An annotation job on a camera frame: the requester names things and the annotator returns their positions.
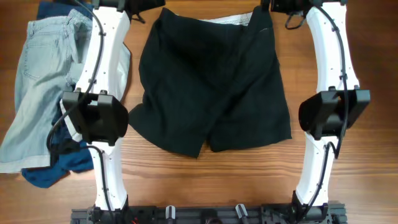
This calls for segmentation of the black shorts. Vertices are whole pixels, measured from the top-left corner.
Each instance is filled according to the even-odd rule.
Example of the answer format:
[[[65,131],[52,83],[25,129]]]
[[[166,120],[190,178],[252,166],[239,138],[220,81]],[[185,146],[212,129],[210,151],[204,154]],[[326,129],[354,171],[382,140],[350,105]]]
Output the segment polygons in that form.
[[[139,63],[144,94],[129,124],[166,151],[198,157],[290,139],[275,37],[268,10],[245,26],[176,15],[163,8]]]

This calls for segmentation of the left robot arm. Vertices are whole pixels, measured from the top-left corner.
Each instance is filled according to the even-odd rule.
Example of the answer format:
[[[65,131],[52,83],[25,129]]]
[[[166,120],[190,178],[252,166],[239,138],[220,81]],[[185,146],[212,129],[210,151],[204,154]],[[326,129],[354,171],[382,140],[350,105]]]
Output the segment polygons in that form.
[[[86,142],[95,171],[97,195],[91,220],[114,220],[128,206],[121,173],[121,143],[128,111],[121,103],[127,78],[117,73],[119,53],[131,21],[165,1],[93,1],[92,31],[83,71],[61,100],[72,135]]]

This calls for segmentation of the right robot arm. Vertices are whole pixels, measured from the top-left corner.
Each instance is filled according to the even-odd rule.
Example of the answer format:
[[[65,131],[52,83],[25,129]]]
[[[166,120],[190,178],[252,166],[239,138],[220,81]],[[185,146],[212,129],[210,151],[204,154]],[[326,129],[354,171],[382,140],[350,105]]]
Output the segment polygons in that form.
[[[290,217],[296,222],[326,217],[328,183],[346,131],[370,103],[360,87],[346,35],[346,1],[262,1],[265,10],[302,17],[313,38],[317,92],[301,103],[299,125],[305,133],[305,157],[293,192]]]

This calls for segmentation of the dark blue garment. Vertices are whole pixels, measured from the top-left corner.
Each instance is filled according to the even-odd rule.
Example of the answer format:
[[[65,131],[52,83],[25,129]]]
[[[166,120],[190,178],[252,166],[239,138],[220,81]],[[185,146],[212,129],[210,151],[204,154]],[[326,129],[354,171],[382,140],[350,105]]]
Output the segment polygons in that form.
[[[79,12],[88,23],[83,29],[87,34],[91,32],[92,15],[90,12],[93,6],[81,1],[79,4],[71,1],[42,1],[39,4],[37,18],[47,19],[58,16],[65,16],[72,11]],[[26,168],[21,170],[22,176],[32,185],[40,188],[49,188],[70,172],[85,172],[93,169],[90,152],[82,147],[86,142],[75,141],[69,133],[66,122],[68,118],[61,121],[60,126],[55,130],[50,142],[53,155],[49,167]]]

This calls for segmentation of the light blue denim shorts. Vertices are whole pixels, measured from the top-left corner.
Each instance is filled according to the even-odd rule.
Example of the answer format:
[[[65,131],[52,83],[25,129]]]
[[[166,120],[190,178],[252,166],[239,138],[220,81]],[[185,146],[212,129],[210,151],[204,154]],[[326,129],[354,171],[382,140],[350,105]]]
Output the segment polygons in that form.
[[[131,54],[123,44],[130,27],[125,12],[112,7],[95,11],[92,20],[72,9],[66,16],[30,21],[16,74],[16,117],[1,144],[1,172],[48,167],[47,136],[64,91],[85,91],[99,50],[99,28],[105,35],[93,93],[124,95]]]

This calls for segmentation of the left grey rail clip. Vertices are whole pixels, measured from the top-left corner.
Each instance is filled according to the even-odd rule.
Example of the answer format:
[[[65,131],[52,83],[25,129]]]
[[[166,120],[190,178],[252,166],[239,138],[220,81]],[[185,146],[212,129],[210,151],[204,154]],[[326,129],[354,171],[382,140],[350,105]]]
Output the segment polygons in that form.
[[[165,219],[167,221],[173,221],[176,217],[176,208],[173,205],[169,205],[165,208]]]

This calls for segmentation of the grey rail clip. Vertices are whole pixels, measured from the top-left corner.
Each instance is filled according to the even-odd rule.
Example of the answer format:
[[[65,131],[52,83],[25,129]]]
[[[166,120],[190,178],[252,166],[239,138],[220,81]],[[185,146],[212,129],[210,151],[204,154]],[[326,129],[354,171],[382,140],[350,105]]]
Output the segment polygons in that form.
[[[239,203],[235,206],[236,213],[242,224],[249,224],[248,213],[244,204]]]
[[[165,219],[167,221],[173,221],[176,217],[176,208],[173,205],[169,205],[165,208]]]

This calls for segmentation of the right grey rail clip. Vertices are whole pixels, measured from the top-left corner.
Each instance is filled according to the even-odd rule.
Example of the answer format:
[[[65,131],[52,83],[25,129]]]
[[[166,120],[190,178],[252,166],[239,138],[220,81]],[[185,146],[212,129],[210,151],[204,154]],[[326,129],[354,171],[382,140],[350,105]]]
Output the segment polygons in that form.
[[[242,224],[249,224],[248,213],[244,204],[239,203],[235,206],[236,213]]]

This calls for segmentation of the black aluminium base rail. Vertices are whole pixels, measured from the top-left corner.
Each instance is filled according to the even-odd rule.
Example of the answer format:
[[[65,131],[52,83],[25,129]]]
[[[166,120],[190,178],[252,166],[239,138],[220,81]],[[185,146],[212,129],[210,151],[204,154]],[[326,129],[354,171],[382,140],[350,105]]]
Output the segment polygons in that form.
[[[249,223],[295,223],[296,210],[290,204],[265,204],[246,207]],[[241,223],[234,207],[176,208],[173,221],[165,219],[165,208],[129,207],[113,212],[116,223]],[[108,211],[89,207],[72,210],[70,223],[114,223]],[[330,203],[328,207],[313,207],[299,223],[348,223],[345,204]]]

